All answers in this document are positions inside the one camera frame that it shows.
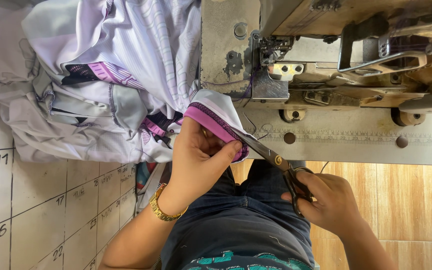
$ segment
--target dark shirt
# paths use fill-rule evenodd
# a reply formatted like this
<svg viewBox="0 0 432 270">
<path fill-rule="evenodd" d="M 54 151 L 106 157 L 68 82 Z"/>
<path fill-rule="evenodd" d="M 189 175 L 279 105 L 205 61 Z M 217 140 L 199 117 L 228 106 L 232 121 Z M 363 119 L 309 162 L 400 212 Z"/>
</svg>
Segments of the dark shirt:
<svg viewBox="0 0 432 270">
<path fill-rule="evenodd" d="M 311 269 L 296 237 L 244 207 L 176 224 L 161 260 L 164 270 Z"/>
</svg>

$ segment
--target left hand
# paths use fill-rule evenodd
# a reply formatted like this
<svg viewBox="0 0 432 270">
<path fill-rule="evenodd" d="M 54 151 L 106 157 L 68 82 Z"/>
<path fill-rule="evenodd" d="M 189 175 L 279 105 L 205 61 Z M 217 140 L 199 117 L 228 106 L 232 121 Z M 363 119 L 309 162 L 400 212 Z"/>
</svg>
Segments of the left hand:
<svg viewBox="0 0 432 270">
<path fill-rule="evenodd" d="M 205 137 L 201 128 L 198 122 L 185 117 L 176 137 L 171 180 L 158 199 L 159 208 L 166 215 L 181 213 L 207 193 L 243 146 L 238 140 L 224 145 L 206 129 Z"/>
</svg>

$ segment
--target person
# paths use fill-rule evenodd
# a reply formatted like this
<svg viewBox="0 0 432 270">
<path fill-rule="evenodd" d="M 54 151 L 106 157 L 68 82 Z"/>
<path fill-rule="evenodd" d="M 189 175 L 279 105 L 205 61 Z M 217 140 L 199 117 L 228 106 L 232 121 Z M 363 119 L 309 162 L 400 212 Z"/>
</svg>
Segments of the person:
<svg viewBox="0 0 432 270">
<path fill-rule="evenodd" d="M 308 270 L 310 222 L 341 239 L 351 270 L 397 269 L 347 180 L 298 171 L 316 199 L 298 200 L 299 218 L 281 172 L 266 161 L 255 160 L 248 179 L 235 184 L 229 164 L 241 147 L 185 117 L 168 185 L 116 234 L 98 269 L 153 269 L 161 256 L 164 270 Z"/>
</svg>

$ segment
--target right hand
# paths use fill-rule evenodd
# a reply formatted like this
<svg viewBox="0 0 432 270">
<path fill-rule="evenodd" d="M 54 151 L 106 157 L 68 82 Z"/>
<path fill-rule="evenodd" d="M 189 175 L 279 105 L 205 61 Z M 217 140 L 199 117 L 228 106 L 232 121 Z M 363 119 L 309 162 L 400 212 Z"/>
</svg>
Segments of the right hand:
<svg viewBox="0 0 432 270">
<path fill-rule="evenodd" d="M 332 232 L 339 238 L 357 233 L 366 221 L 361 217 L 350 183 L 339 176 L 298 171 L 297 179 L 306 185 L 316 201 L 312 203 L 299 198 L 299 211 L 311 223 Z M 281 199 L 291 201 L 285 192 Z"/>
</svg>

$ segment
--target pile of fabric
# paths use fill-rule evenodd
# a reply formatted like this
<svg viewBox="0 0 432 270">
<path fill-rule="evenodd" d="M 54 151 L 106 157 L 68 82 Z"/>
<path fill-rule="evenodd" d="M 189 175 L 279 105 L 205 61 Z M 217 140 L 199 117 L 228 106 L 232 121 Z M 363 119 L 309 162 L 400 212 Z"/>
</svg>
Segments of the pile of fabric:
<svg viewBox="0 0 432 270">
<path fill-rule="evenodd" d="M 0 0 L 0 115 L 21 159 L 168 162 L 184 113 L 237 138 L 231 99 L 198 91 L 200 4 Z"/>
</svg>

